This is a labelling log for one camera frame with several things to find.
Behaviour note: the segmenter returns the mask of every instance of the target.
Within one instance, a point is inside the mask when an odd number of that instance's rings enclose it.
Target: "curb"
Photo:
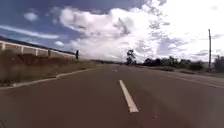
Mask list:
[[[17,88],[17,87],[26,86],[26,85],[31,85],[31,84],[42,83],[42,82],[46,82],[46,81],[57,80],[60,77],[64,77],[64,76],[68,76],[68,75],[73,75],[73,74],[77,74],[77,73],[81,73],[81,72],[86,72],[86,71],[91,71],[91,70],[95,70],[95,69],[96,68],[85,69],[85,70],[78,70],[78,71],[74,71],[74,72],[70,72],[70,73],[58,74],[54,78],[47,78],[47,79],[30,81],[30,82],[14,83],[11,87],[1,87],[0,90],[1,89]]]

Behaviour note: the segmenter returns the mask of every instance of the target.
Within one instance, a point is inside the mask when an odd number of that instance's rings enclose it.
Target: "white lane marking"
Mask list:
[[[185,81],[198,83],[198,84],[204,84],[204,85],[215,87],[215,88],[224,88],[224,86],[210,84],[210,83],[205,83],[205,82],[201,82],[201,81],[197,81],[197,80],[185,79],[185,78],[182,78],[182,77],[167,76],[167,75],[162,75],[162,76],[166,76],[166,77],[170,77],[170,78],[176,78],[176,79],[179,79],[179,80],[185,80]]]
[[[123,90],[123,93],[124,93],[125,99],[127,101],[130,113],[132,113],[132,112],[139,112],[137,107],[136,107],[136,105],[135,105],[135,103],[134,103],[134,101],[131,98],[131,95],[128,92],[128,89],[125,87],[123,81],[119,80],[119,83],[120,83],[121,88]]]
[[[81,72],[91,71],[91,70],[94,70],[94,69],[96,69],[96,68],[84,69],[84,70],[79,70],[79,71],[74,71],[74,72],[64,73],[64,74],[58,74],[56,76],[56,78],[63,77],[63,76],[68,76],[68,75],[73,75],[73,74],[77,74],[77,73],[81,73]]]

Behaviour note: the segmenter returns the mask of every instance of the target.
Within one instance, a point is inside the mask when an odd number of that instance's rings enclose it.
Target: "treeline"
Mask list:
[[[174,68],[181,68],[181,69],[190,69],[194,71],[199,71],[204,68],[203,63],[201,61],[192,62],[191,60],[181,59],[178,61],[177,58],[170,56],[169,58],[157,58],[157,59],[150,59],[147,58],[143,66],[169,66]]]

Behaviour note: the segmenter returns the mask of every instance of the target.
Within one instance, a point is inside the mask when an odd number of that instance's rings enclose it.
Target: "dashed lane line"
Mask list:
[[[127,101],[128,107],[129,107],[129,111],[130,113],[132,112],[139,112],[138,108],[136,107],[131,95],[128,92],[128,89],[125,87],[124,82],[122,80],[119,80],[121,89],[124,93],[125,99]]]

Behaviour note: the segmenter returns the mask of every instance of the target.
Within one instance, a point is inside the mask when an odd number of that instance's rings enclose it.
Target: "road edge line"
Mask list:
[[[126,99],[126,102],[128,104],[128,107],[129,107],[129,111],[130,113],[132,112],[139,112],[138,108],[136,107],[130,93],[128,92],[128,89],[125,87],[125,84],[122,80],[119,80],[119,83],[120,83],[120,86],[121,86],[121,89],[124,93],[124,96],[125,96],[125,99]]]
[[[212,83],[205,83],[205,82],[198,81],[198,80],[191,80],[191,79],[177,77],[177,76],[168,76],[168,75],[162,75],[162,76],[169,77],[169,78],[174,78],[174,79],[178,79],[178,80],[184,80],[184,81],[188,81],[188,82],[192,82],[192,83],[202,84],[202,85],[206,85],[206,86],[209,86],[209,87],[224,89],[224,86],[216,85],[216,84],[212,84]]]
[[[0,90],[18,88],[18,87],[22,87],[22,86],[26,86],[26,85],[32,85],[32,84],[37,84],[37,83],[42,83],[42,82],[47,82],[47,81],[53,81],[53,80],[59,79],[60,77],[74,75],[74,74],[77,74],[77,73],[91,71],[91,70],[95,70],[95,69],[97,69],[97,68],[91,68],[91,69],[85,69],[85,70],[78,70],[78,71],[74,71],[74,72],[70,72],[70,73],[58,74],[53,78],[40,79],[40,80],[22,82],[22,83],[14,83],[11,87],[0,87]]]

